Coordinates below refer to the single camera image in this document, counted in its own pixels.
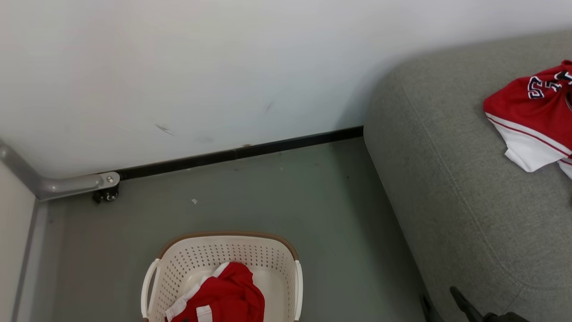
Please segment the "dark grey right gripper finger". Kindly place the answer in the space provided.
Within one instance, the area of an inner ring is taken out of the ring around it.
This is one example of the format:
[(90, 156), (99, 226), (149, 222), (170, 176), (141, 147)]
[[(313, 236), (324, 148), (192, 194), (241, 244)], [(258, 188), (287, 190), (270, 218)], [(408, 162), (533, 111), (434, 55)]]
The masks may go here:
[(485, 322), (487, 318), (470, 303), (457, 287), (450, 287), (450, 293), (457, 307), (466, 315), (469, 322)]
[(426, 295), (421, 294), (420, 302), (421, 302), (421, 309), (423, 310), (426, 322), (441, 322), (441, 316), (437, 312), (437, 309), (431, 302), (430, 298), (428, 298)]

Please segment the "red shorts white stripes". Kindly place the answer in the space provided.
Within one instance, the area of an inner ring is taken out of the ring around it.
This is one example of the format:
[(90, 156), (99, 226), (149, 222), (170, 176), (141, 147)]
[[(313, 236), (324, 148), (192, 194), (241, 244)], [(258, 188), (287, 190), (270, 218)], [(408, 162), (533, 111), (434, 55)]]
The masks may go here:
[(265, 298), (242, 263), (226, 262), (165, 311), (164, 322), (264, 322)]

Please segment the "red jersey with lettering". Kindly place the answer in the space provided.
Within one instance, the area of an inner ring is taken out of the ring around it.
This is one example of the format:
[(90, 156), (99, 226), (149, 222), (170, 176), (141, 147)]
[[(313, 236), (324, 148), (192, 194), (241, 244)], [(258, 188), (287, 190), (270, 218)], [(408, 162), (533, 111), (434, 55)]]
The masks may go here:
[(572, 61), (511, 81), (484, 100), (506, 157), (533, 173), (557, 163), (572, 179)]

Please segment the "cream perforated laundry basket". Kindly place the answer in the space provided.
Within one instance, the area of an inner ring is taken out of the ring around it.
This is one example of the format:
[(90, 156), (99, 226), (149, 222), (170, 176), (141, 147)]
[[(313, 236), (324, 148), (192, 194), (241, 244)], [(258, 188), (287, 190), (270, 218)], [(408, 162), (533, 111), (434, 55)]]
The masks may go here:
[(264, 296), (264, 322), (299, 322), (303, 270), (286, 239), (259, 232), (200, 232), (168, 243), (149, 265), (141, 291), (143, 322), (165, 322), (166, 311), (225, 263), (241, 263)]

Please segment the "grey fabric sofa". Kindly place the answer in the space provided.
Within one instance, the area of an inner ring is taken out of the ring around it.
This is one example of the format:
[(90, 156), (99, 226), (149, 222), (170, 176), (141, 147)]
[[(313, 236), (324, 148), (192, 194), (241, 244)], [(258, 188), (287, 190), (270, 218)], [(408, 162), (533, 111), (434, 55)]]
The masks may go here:
[(572, 58), (572, 29), (419, 55), (384, 76), (364, 140), (434, 307), (572, 322), (572, 180), (526, 173), (486, 118), (486, 97)]

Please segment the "small black caster wheel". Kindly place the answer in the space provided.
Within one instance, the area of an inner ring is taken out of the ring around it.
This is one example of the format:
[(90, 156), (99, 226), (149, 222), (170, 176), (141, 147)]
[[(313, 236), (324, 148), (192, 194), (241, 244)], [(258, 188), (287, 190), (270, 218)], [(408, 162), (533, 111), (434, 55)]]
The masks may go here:
[(92, 194), (92, 200), (94, 200), (96, 204), (112, 202), (118, 198), (119, 191), (119, 186), (97, 190)]

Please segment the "black wall baseboard strip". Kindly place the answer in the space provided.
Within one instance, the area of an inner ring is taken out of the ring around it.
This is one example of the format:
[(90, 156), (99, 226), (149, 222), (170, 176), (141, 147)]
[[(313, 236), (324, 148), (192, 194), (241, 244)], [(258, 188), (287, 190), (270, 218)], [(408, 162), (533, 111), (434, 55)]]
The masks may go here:
[(176, 171), (182, 171), (228, 161), (241, 160), (250, 157), (257, 157), (266, 154), (281, 153), (291, 149), (306, 148), (313, 145), (349, 140), (357, 137), (363, 137), (363, 126), (351, 127), (343, 130), (325, 132), (323, 134), (316, 134), (311, 136), (295, 137), (288, 140), (273, 141), (266, 144), (247, 145), (245, 147), (229, 149), (216, 153), (209, 153), (127, 169), (119, 169), (116, 172), (120, 175), (121, 181), (128, 181), (137, 178), (173, 173)]

